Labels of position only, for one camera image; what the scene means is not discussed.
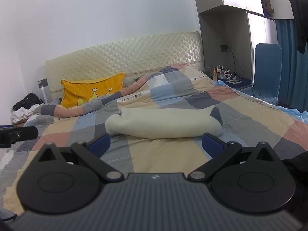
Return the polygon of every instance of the bedsheet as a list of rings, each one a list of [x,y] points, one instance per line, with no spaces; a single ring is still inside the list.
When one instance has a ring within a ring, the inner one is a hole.
[[[202,109],[215,105],[223,122],[219,138],[244,146],[268,142],[281,159],[292,158],[308,150],[308,125],[279,109],[226,86],[215,86],[206,75],[184,64],[167,66],[147,77],[135,93],[114,99],[97,110],[78,117],[59,119],[38,116],[27,124],[38,128],[35,140],[16,143],[0,162],[0,204],[17,214],[23,209],[16,195],[22,172],[45,142],[68,146],[78,140],[90,141],[106,130],[106,119],[126,108]],[[201,137],[149,140],[115,135],[101,159],[129,172],[183,172],[211,159],[201,145]]]
[[[214,83],[216,86],[226,86],[229,87],[227,84],[225,84],[222,81],[216,81]],[[294,117],[295,119],[302,121],[304,123],[308,123],[308,112],[305,110],[303,112],[299,112],[297,109],[295,108],[284,108],[281,106],[276,106],[276,105],[271,105],[273,108],[277,108],[283,112],[285,112],[286,114],[288,114],[289,116]]]

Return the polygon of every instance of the white towel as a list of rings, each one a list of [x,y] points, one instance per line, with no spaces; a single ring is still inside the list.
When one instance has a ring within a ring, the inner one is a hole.
[[[33,113],[33,110],[35,110],[39,104],[35,104],[31,106],[29,109],[25,109],[24,107],[21,107],[17,111],[13,111],[11,114],[11,121],[12,123],[17,123],[23,119],[26,119],[27,117],[31,116]]]
[[[208,132],[218,136],[222,130],[219,109],[141,109],[122,108],[110,116],[107,133],[124,134],[145,139],[165,139],[201,136]]]

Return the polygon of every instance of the blue chair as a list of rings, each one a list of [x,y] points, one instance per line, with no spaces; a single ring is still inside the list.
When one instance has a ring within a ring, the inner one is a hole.
[[[256,46],[254,86],[242,92],[277,105],[281,63],[282,49],[278,44],[259,43]]]

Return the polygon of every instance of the headboard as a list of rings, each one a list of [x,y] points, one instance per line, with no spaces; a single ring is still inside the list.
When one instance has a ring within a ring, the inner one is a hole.
[[[81,49],[46,61],[51,97],[63,97],[61,80],[90,80],[124,72],[124,86],[134,78],[174,63],[204,71],[199,32],[149,35]]]

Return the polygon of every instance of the black cable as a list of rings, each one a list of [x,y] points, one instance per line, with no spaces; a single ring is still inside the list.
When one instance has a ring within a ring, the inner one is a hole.
[[[1,219],[1,221],[10,221],[10,220],[15,220],[16,218],[17,218],[17,215],[15,214],[15,215],[13,215],[13,216],[11,216],[9,218]]]
[[[234,69],[235,69],[235,73],[237,73],[237,72],[236,72],[235,61],[238,63],[238,60],[237,60],[236,57],[234,56],[234,54],[233,54],[233,52],[232,52],[232,49],[231,49],[229,46],[227,46],[227,48],[228,48],[228,49],[231,51],[231,53],[232,53],[233,62],[234,62]],[[244,74],[244,76],[246,77],[246,79],[248,79],[248,77],[245,75],[245,73],[244,73],[244,71],[242,70],[242,68],[241,68],[241,66],[240,66],[239,63],[238,63],[238,66],[240,67],[240,69],[241,69],[242,73]],[[258,87],[257,85],[254,85],[254,86],[256,86],[256,87],[258,88],[260,94],[259,94],[259,95],[255,95],[255,94],[254,94],[254,90],[253,90],[253,88],[251,87],[252,95],[253,95],[254,97],[261,96],[261,91],[260,91],[259,87]]]

